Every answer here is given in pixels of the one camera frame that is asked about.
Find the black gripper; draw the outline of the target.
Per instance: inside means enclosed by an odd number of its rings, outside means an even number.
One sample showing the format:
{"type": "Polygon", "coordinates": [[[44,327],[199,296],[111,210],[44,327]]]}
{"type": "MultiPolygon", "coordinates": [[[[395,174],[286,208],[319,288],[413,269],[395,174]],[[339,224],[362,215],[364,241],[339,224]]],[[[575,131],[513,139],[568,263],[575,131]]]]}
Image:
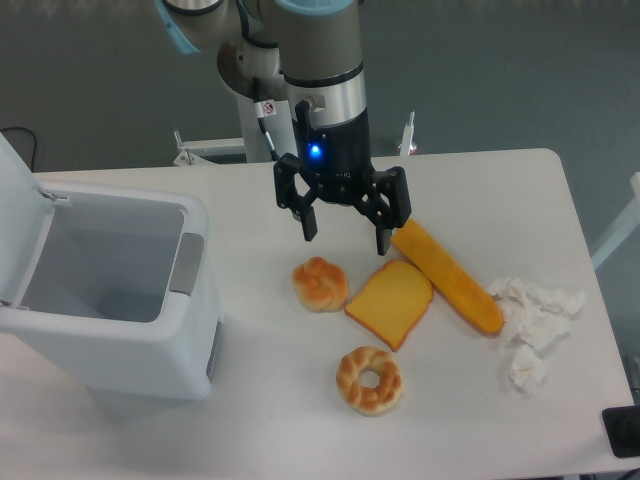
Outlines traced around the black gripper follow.
{"type": "Polygon", "coordinates": [[[302,100],[295,106],[293,125],[298,158],[286,153],[274,163],[276,204],[300,222],[306,241],[318,231],[316,199],[355,206],[375,226],[377,253],[384,256],[393,231],[405,225],[412,207],[405,170],[372,167],[368,112],[338,125],[314,127],[311,103],[302,100]],[[297,175],[309,186],[303,196],[297,175]]]}

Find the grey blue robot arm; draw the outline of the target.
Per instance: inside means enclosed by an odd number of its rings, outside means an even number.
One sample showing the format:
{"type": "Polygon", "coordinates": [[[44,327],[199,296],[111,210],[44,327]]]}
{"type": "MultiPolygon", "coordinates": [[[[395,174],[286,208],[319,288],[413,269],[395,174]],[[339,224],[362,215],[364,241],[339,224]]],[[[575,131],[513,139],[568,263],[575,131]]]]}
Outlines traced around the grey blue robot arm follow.
{"type": "Polygon", "coordinates": [[[159,1],[167,31],[183,52],[232,47],[259,131],[267,102],[285,96],[295,152],[267,149],[276,203],[317,233],[316,200],[352,206],[376,228],[385,254],[411,203],[402,168],[372,165],[364,62],[356,1],[159,1]]]}

